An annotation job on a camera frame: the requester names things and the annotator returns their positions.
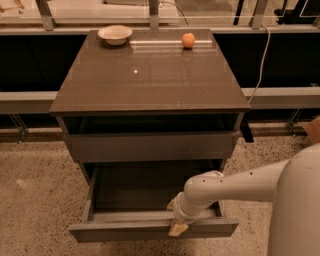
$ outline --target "cabinet top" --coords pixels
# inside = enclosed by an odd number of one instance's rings
[[[181,37],[196,43],[184,49]],[[244,112],[245,96],[209,30],[134,31],[110,46],[91,31],[51,106],[54,115]]]

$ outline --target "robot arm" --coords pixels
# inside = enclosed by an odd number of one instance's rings
[[[190,178],[169,204],[178,236],[200,212],[222,199],[273,202],[268,256],[319,255],[320,143],[289,161],[223,177],[209,172]]]
[[[288,160],[235,175],[223,176],[217,171],[190,178],[184,192],[172,201],[175,219],[193,223],[200,212],[224,199],[272,202],[279,176]]]

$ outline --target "floor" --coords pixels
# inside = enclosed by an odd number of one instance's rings
[[[300,151],[305,137],[292,137],[282,127],[252,127],[255,142],[238,140],[224,174],[281,161]],[[67,228],[80,221],[88,186],[61,131],[31,129],[25,142],[16,143],[17,138],[15,131],[0,130],[1,256],[266,255],[272,204],[243,201],[222,202],[224,215],[239,220],[230,238],[78,244]]]

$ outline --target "drawer front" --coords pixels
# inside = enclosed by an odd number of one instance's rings
[[[170,239],[168,233],[171,221],[84,222],[71,225],[69,231],[79,243]],[[236,219],[200,220],[178,238],[231,237],[237,225]]]
[[[226,159],[238,132],[168,135],[68,135],[65,142],[75,162]]]

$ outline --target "power cord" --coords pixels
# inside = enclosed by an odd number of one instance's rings
[[[184,13],[183,13],[183,11],[182,11],[182,9],[180,8],[179,5],[177,5],[177,4],[175,4],[175,3],[168,2],[168,1],[159,0],[159,6],[160,6],[160,7],[162,7],[164,4],[171,4],[171,5],[174,5],[175,7],[177,7],[177,9],[181,12],[181,14],[182,14],[182,16],[183,16],[183,18],[184,18],[184,21],[185,21],[186,24],[189,26],[189,23],[188,23],[188,21],[187,21],[187,19],[186,19],[186,16],[184,15]]]
[[[264,53],[263,53],[263,56],[262,56],[262,59],[261,59],[261,64],[260,64],[260,74],[259,74],[259,81],[254,89],[254,91],[252,92],[249,100],[248,100],[248,103],[251,102],[252,98],[254,97],[254,95],[256,94],[256,91],[258,90],[260,84],[261,84],[261,81],[262,81],[262,75],[263,75],[263,67],[264,67],[264,61],[265,61],[265,58],[266,58],[266,55],[267,55],[267,51],[268,51],[268,48],[269,48],[269,44],[270,44],[270,37],[271,37],[271,32],[270,32],[270,29],[267,28],[265,25],[262,25],[262,27],[264,27],[267,32],[268,32],[268,40],[267,40],[267,43],[266,43],[266,46],[264,48]]]

